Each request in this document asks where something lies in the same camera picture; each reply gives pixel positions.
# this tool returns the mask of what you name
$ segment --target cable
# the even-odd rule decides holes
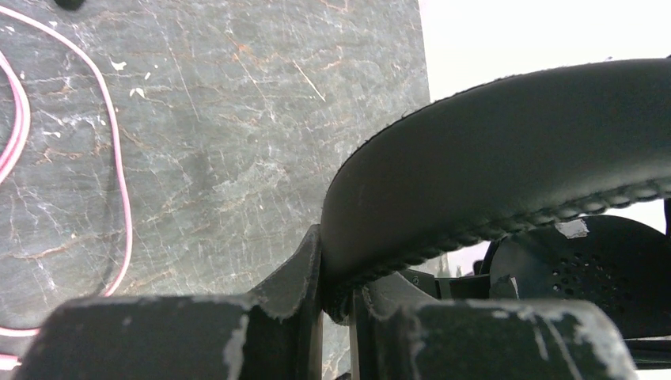
[[[8,9],[4,6],[0,6],[0,13],[5,14],[9,17],[12,17],[16,20],[19,20],[25,24],[31,25],[35,28],[38,28],[42,32],[47,33],[49,36],[56,38],[59,42],[65,44],[67,47],[72,49],[79,57],[81,57],[84,62],[91,68],[93,74],[100,85],[100,91],[102,92],[104,102],[107,106],[107,111],[109,114],[110,128],[112,130],[112,145],[114,147],[114,161],[116,166],[116,177],[119,182],[119,190],[121,193],[121,202],[123,205],[123,216],[126,227],[126,250],[123,256],[123,263],[119,269],[119,273],[114,278],[114,281],[107,287],[107,289],[102,293],[103,297],[109,297],[114,294],[116,289],[121,284],[123,277],[126,275],[128,266],[131,263],[131,253],[133,249],[133,221],[131,217],[131,201],[128,195],[128,189],[126,186],[126,178],[123,175],[123,163],[121,160],[121,142],[119,139],[119,125],[116,122],[116,113],[114,110],[114,105],[112,104],[112,97],[109,94],[107,84],[104,81],[103,74],[100,72],[95,63],[89,58],[86,53],[77,45],[68,40],[65,36],[56,32],[52,28],[47,27],[44,24],[39,23],[38,21],[33,20],[30,17],[26,17],[23,14],[15,12],[11,9]],[[12,135],[9,137],[9,142],[7,147],[2,152],[0,156],[0,184],[5,180],[9,172],[12,170],[14,165],[17,163],[21,152],[25,146],[25,142],[28,138],[28,130],[30,128],[30,106],[28,104],[28,97],[23,89],[21,81],[17,77],[16,73],[12,70],[9,62],[5,56],[0,52],[0,67],[7,73],[7,78],[12,87],[12,92],[14,100],[16,102],[16,116],[14,120],[14,128]],[[8,329],[0,327],[0,336],[10,336],[10,337],[24,337],[24,336],[35,336],[40,331],[39,328],[34,329]],[[21,365],[20,360],[16,356],[11,355],[0,355],[0,371],[8,371],[14,368],[15,366]]]

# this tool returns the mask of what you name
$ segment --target white floor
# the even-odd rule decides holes
[[[419,0],[419,7],[432,101],[510,74],[671,55],[671,2]],[[644,203],[611,214],[662,231],[662,208],[661,202]],[[451,274],[457,267],[470,272],[486,247],[450,253]],[[423,265],[438,267],[440,260]],[[639,376],[671,378],[671,370]]]

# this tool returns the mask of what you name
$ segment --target pink cord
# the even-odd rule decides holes
[[[123,175],[123,164],[121,162],[121,142],[119,140],[119,125],[116,122],[116,113],[114,111],[114,105],[112,104],[112,98],[109,95],[109,90],[105,84],[103,74],[98,70],[98,67],[95,63],[89,58],[84,51],[82,51],[77,45],[73,44],[66,37],[56,32],[55,30],[47,27],[44,24],[39,23],[38,21],[33,20],[30,17],[26,17],[23,14],[15,12],[11,9],[7,9],[4,6],[0,6],[0,13],[3,13],[7,16],[15,18],[25,24],[34,26],[39,30],[47,33],[49,36],[56,38],[61,43],[65,44],[67,47],[72,49],[77,55],[82,57],[84,62],[91,68],[93,74],[96,76],[98,84],[100,85],[100,90],[102,91],[104,102],[107,105],[107,111],[109,113],[110,128],[112,129],[112,145],[114,146],[114,161],[116,164],[116,176],[119,180],[119,190],[121,191],[121,201],[123,204],[123,216],[126,224],[126,251],[123,256],[123,263],[119,269],[119,273],[114,278],[114,281],[109,285],[109,287],[102,293],[102,296],[109,297],[114,294],[116,289],[121,284],[123,277],[126,275],[128,266],[131,263],[131,252],[133,249],[133,221],[131,218],[131,201],[128,196],[128,189],[126,186],[126,179]],[[12,87],[12,92],[14,100],[16,102],[16,117],[14,120],[14,129],[12,135],[9,137],[9,143],[7,147],[2,152],[0,156],[0,184],[5,180],[9,172],[12,170],[14,165],[17,163],[21,152],[24,148],[26,139],[28,138],[28,130],[30,129],[30,105],[28,104],[28,97],[25,94],[23,85],[16,73],[12,70],[9,62],[5,56],[0,52],[0,67],[7,73],[7,78]],[[35,329],[8,329],[0,327],[0,336],[11,336],[11,337],[23,337],[23,336],[35,336],[40,331],[39,328]],[[9,371],[15,366],[21,365],[20,360],[16,356],[12,355],[2,355],[0,354],[0,371]]]

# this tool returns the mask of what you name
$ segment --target gray marble surface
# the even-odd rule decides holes
[[[120,295],[247,291],[319,221],[348,154],[429,101],[415,0],[96,0],[77,13],[0,4],[72,39],[110,86],[135,219]],[[8,17],[0,49],[33,118],[0,186],[0,323],[29,327],[114,276],[123,215],[88,67]],[[0,122],[4,146],[4,77]],[[0,338],[0,352],[28,344]],[[324,378],[348,369],[347,347],[346,330],[326,321]]]

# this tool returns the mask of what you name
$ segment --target braided trim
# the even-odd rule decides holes
[[[579,215],[596,215],[609,208],[625,208],[638,202],[648,202],[662,198],[671,198],[671,177],[647,180],[638,184],[628,184],[570,200],[555,207],[544,207],[538,211],[513,215],[487,222],[462,231],[427,236],[419,244],[401,250],[401,254],[392,256],[368,271],[355,275],[341,283],[332,291],[325,292],[324,311],[339,325],[347,325],[348,300],[353,290],[411,265],[440,256],[444,252],[493,241],[515,234],[548,226],[559,222],[568,222]]]

